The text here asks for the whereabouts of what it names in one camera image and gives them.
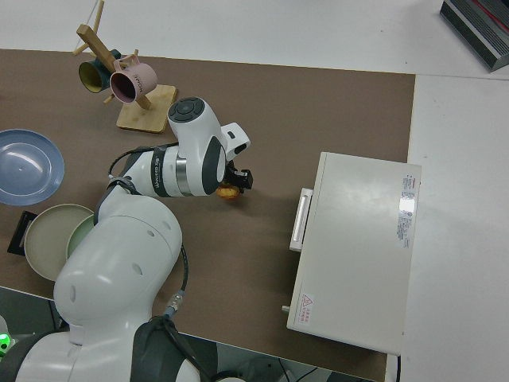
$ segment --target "dark green mug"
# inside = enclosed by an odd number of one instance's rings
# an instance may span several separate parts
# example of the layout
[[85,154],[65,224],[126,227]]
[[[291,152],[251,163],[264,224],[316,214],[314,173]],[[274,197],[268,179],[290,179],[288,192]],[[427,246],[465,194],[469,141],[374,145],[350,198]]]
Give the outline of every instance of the dark green mug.
[[[110,51],[117,60],[121,57],[117,49]],[[93,61],[83,62],[78,69],[80,80],[84,87],[92,93],[99,93],[110,87],[111,73],[97,58]]]

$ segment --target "warning label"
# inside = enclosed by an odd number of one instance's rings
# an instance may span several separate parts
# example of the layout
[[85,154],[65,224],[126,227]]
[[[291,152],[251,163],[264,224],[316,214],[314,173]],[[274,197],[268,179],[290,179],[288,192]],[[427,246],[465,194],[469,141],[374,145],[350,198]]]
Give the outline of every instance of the warning label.
[[311,313],[313,312],[313,304],[315,298],[311,294],[303,293],[301,295],[301,303],[299,305],[297,324],[309,325],[311,322]]
[[409,248],[411,245],[411,228],[415,215],[415,182],[417,179],[411,173],[403,178],[401,198],[399,199],[398,215],[398,246]]

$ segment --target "white table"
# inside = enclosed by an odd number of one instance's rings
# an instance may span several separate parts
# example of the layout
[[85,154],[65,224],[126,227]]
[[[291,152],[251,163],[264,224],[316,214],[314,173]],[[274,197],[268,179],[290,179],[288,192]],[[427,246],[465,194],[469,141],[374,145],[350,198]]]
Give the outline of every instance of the white table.
[[[0,48],[73,50],[93,2],[4,2]],[[418,74],[409,162],[422,165],[422,187],[402,381],[506,380],[509,68],[489,73],[440,6],[107,0],[99,35],[147,56]]]

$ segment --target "pink mug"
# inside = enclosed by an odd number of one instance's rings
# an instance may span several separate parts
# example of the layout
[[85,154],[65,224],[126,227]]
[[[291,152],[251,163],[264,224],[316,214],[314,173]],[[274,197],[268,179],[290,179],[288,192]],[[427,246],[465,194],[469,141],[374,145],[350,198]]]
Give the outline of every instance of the pink mug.
[[[128,60],[130,65],[122,68],[120,63]],[[148,64],[141,63],[135,54],[115,60],[113,65],[115,73],[110,77],[110,86],[120,101],[132,103],[156,88],[156,72]]]

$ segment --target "blue plate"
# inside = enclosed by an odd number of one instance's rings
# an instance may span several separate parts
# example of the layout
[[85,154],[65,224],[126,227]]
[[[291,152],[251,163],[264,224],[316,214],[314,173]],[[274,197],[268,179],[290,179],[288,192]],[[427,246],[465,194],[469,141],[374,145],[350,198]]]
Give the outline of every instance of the blue plate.
[[29,130],[0,131],[0,203],[34,205],[64,178],[64,159],[53,142]]

